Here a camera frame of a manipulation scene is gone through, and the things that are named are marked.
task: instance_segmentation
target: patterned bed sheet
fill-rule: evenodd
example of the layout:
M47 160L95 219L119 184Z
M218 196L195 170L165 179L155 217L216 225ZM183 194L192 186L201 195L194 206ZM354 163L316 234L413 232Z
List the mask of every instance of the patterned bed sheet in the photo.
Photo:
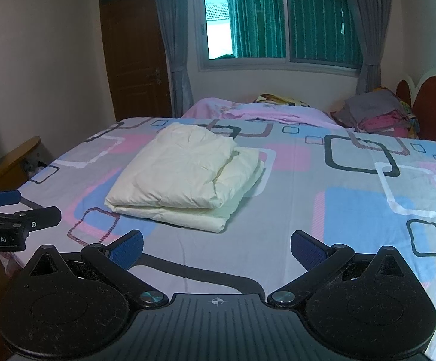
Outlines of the patterned bed sheet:
M261 152L264 173L219 234L130 218L103 205L124 167L172 122L205 126ZM140 229L144 253L130 272L170 298L268 295L305 272L289 248L300 229L361 253L395 246L436 307L436 142L309 125L132 118L70 150L20 191L21 203L2 211L55 205L63 219L31 233L24 252L3 254L5 264L25 265L40 245L75 252ZM436 360L436 333L426 354Z

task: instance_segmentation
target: folded comforter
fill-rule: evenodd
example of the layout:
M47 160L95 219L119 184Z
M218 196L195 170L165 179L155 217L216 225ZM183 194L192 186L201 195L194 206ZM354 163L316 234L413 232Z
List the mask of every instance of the folded comforter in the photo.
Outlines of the folded comforter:
M116 213L219 232L263 172L258 156L233 138L173 123L126 167L105 205Z

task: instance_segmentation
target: red headboard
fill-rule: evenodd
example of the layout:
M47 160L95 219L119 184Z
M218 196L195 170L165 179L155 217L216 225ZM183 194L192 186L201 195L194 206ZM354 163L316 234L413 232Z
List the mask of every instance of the red headboard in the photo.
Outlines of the red headboard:
M420 124L419 138L436 141L436 69L423 76L416 88L410 78L400 81L397 96L412 106Z

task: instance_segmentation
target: wooden door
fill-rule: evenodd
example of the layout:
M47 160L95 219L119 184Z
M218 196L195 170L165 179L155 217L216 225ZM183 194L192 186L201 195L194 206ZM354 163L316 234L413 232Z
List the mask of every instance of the wooden door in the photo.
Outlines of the wooden door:
M171 117L155 1L117 0L101 5L101 28L116 120Z

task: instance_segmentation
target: pile of folded clothes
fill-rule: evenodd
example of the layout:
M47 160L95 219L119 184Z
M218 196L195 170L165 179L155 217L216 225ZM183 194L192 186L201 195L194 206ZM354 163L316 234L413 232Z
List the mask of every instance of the pile of folded clothes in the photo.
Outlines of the pile of folded clothes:
M263 168L257 149L173 123L138 153L104 203L116 213L220 232Z
M418 124L413 120L414 115L388 89L351 97L331 116L341 126L361 133L416 138Z

